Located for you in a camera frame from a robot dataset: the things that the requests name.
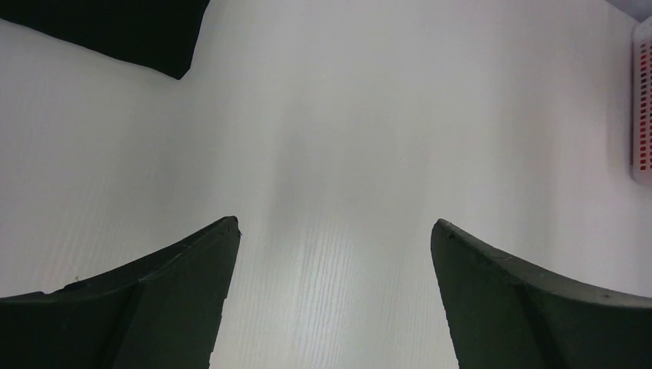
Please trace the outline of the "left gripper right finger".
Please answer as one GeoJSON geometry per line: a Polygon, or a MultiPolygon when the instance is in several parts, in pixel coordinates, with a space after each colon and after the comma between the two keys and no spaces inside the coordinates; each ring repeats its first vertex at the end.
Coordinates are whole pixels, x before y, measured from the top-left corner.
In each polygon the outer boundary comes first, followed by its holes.
{"type": "Polygon", "coordinates": [[[441,219],[431,256],[462,368],[649,368],[651,300],[585,284],[441,219]]]}

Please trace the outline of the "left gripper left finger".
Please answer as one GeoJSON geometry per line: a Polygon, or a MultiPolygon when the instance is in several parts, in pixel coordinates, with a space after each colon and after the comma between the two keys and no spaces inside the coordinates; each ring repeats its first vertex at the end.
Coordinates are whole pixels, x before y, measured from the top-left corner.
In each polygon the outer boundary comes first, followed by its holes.
{"type": "Polygon", "coordinates": [[[241,232],[222,218],[46,294],[1,300],[3,368],[207,368],[241,232]]]}

